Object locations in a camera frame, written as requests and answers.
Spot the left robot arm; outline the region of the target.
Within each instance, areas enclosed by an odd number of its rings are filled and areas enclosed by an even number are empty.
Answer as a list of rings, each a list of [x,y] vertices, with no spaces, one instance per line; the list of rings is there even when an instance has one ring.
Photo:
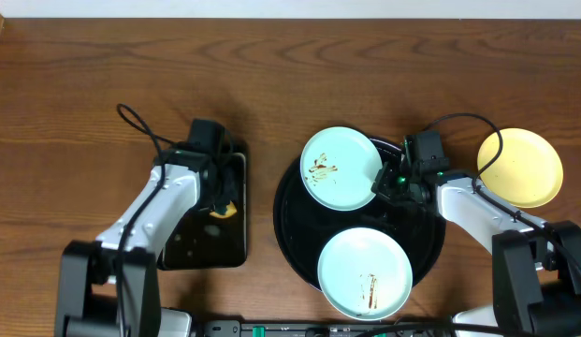
[[[246,184],[247,158],[223,168],[207,154],[170,150],[156,158],[146,185],[92,242],[73,241],[61,256],[57,336],[190,336],[193,318],[160,302],[158,261],[191,211],[209,207],[212,183]]]

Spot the yellow plate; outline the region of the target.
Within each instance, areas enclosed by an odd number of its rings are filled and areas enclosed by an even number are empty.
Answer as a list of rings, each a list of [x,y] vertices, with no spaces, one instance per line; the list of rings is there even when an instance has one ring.
[[[506,128],[481,144],[477,167],[484,185],[518,208],[535,208],[551,201],[563,183],[563,166],[553,146],[541,136],[522,128]]]

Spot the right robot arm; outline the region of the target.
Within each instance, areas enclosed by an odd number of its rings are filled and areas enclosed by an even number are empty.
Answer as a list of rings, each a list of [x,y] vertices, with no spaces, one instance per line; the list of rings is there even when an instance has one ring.
[[[581,336],[581,227],[531,216],[472,176],[424,162],[377,173],[372,192],[463,228],[492,256],[492,304],[449,329],[496,336]]]

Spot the light blue plate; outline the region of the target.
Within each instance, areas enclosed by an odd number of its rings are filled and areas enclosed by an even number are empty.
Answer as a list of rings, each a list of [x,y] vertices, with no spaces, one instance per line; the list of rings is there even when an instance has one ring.
[[[401,246],[383,232],[353,227],[334,235],[322,249],[317,279],[327,301],[343,315],[378,321],[409,299],[414,274]]]
[[[300,179],[309,195],[334,211],[349,212],[369,204],[382,158],[361,132],[333,126],[313,135],[299,159]]]

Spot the green yellow sponge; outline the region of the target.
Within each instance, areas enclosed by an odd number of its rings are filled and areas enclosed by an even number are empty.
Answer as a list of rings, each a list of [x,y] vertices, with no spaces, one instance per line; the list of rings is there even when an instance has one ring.
[[[233,201],[229,201],[226,205],[215,205],[210,211],[210,216],[217,219],[226,219],[232,217],[238,212]]]

